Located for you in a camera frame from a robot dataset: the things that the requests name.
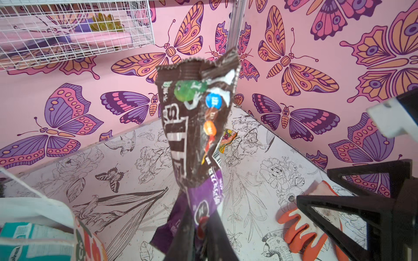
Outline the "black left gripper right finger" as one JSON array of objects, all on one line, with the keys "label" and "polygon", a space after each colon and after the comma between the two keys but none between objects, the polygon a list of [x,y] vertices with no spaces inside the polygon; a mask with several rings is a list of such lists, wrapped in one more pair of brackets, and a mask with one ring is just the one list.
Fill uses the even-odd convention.
[{"label": "black left gripper right finger", "polygon": [[217,211],[206,223],[205,242],[208,261],[239,261]]}]

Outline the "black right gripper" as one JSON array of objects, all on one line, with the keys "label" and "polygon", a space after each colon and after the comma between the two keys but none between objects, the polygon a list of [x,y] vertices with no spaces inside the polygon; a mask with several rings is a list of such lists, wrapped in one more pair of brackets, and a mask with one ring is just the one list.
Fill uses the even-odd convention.
[{"label": "black right gripper", "polygon": [[357,196],[299,196],[297,206],[351,261],[416,261],[418,187],[403,186],[412,170],[411,159],[329,169]]}]

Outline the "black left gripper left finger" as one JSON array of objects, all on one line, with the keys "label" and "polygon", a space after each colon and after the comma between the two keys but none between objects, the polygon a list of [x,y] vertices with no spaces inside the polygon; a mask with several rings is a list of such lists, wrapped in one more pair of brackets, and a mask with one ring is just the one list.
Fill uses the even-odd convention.
[{"label": "black left gripper left finger", "polygon": [[185,206],[181,202],[176,202],[169,216],[169,220],[174,221],[180,215],[180,223],[173,226],[173,228],[176,228],[176,233],[164,261],[195,260],[194,236],[196,227],[193,215],[188,206]]}]

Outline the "orange lemon candy bag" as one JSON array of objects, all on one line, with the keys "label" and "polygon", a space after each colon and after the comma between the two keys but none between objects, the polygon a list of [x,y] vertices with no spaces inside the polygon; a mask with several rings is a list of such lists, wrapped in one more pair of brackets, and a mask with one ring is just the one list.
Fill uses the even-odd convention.
[{"label": "orange lemon candy bag", "polygon": [[238,132],[232,129],[225,129],[223,137],[221,139],[221,143],[219,145],[219,152],[224,154],[225,148],[231,144],[238,136]]}]

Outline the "brown chocolate candy packet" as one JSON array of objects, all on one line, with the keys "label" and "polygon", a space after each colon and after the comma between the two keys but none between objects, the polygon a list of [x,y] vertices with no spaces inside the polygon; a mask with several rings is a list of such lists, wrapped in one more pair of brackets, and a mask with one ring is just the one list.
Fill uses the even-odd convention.
[{"label": "brown chocolate candy packet", "polygon": [[[195,222],[195,261],[207,261],[205,228],[223,203],[223,175],[218,147],[233,106],[239,71],[236,49],[210,62],[191,58],[157,68],[162,127],[180,188],[176,202],[188,206]],[[169,218],[151,244],[166,256],[179,217]]]}]

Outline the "teal mint candy bag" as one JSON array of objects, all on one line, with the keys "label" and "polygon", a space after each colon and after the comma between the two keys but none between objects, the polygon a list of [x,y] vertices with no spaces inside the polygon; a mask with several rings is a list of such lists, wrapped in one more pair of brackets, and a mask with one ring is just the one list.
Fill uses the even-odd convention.
[{"label": "teal mint candy bag", "polygon": [[1,243],[2,261],[69,261],[74,247],[60,241],[74,241],[72,233],[33,223],[6,223],[1,239],[11,239],[13,245]]}]

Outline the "white floral paper bag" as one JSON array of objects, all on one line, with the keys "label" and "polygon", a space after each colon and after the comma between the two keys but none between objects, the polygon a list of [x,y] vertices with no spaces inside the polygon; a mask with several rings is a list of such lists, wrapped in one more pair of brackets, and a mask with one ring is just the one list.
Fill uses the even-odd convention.
[{"label": "white floral paper bag", "polygon": [[63,202],[50,199],[6,169],[35,197],[1,198],[1,260],[106,261],[103,243]]}]

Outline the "clear wall basket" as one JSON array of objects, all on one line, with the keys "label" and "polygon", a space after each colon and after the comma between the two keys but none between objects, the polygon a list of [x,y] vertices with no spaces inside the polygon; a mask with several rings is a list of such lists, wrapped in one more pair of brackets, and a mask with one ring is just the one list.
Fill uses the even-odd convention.
[{"label": "clear wall basket", "polygon": [[1,70],[152,45],[154,21],[150,1],[1,1]]}]

